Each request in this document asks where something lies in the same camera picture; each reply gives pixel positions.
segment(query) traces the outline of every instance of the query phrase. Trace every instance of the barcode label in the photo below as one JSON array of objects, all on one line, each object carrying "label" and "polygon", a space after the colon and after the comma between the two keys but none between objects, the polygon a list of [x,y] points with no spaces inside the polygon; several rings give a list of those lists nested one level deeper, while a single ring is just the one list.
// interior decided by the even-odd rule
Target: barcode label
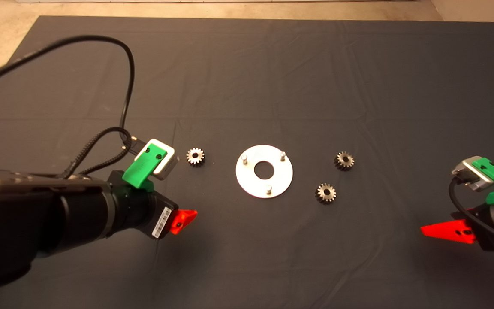
[{"label": "barcode label", "polygon": [[169,219],[171,211],[172,209],[168,209],[167,207],[163,209],[163,212],[159,216],[159,220],[157,220],[154,231],[151,232],[153,237],[159,238],[159,235],[161,235],[161,231],[163,231],[163,227],[165,227],[165,223],[167,223],[167,219]]}]

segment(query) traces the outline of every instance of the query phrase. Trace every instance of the metal gear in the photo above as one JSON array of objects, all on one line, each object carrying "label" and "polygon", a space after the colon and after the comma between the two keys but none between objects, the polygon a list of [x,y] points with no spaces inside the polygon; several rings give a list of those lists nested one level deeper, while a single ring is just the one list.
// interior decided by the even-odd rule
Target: metal gear
[{"label": "metal gear", "polygon": [[323,204],[331,203],[336,197],[337,192],[330,184],[321,184],[316,190],[316,198]]},{"label": "metal gear", "polygon": [[186,153],[186,160],[191,166],[200,166],[205,161],[205,153],[201,148],[192,148]]},{"label": "metal gear", "polygon": [[354,164],[353,156],[346,151],[341,151],[335,157],[335,166],[339,170],[349,170]]}]

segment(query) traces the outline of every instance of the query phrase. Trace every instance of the white metal disc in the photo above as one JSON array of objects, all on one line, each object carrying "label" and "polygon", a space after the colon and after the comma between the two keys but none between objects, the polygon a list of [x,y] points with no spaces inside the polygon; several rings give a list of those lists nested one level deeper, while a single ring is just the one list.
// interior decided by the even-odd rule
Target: white metal disc
[{"label": "white metal disc", "polygon": [[[235,164],[235,177],[239,185],[250,195],[259,198],[276,197],[285,192],[292,181],[292,165],[284,154],[269,145],[253,146],[245,150]],[[255,165],[263,161],[272,164],[274,168],[273,176],[268,179],[261,179],[255,174]]]}]

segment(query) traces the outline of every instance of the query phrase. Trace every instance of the table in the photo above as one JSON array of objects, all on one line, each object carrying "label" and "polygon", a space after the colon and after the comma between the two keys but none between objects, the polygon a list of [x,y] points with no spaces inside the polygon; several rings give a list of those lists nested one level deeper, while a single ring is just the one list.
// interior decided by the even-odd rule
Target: table
[{"label": "table", "polygon": [[[156,183],[199,215],[159,243],[128,230],[37,259],[0,288],[0,308],[494,308],[494,253],[419,231],[449,220],[458,162],[494,160],[494,23],[43,16],[12,58],[85,33],[135,55],[133,135],[181,159],[206,152],[202,168],[182,160]],[[117,125],[126,81],[125,55],[104,43],[2,78],[0,168],[63,170]],[[105,138],[85,166],[118,144]],[[235,179],[259,144],[292,161],[279,197]],[[339,151],[355,156],[351,171],[333,166]],[[322,182],[337,188],[330,205],[314,198]]]}]

